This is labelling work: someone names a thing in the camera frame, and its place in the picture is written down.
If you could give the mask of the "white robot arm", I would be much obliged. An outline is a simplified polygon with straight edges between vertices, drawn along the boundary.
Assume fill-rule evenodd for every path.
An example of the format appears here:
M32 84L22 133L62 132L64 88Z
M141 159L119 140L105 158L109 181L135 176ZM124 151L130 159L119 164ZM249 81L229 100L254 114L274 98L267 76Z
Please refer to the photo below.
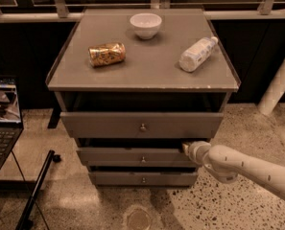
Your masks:
M239 174L285 201L285 167L224 145L205 141L183 142L184 154L217 181L230 184Z

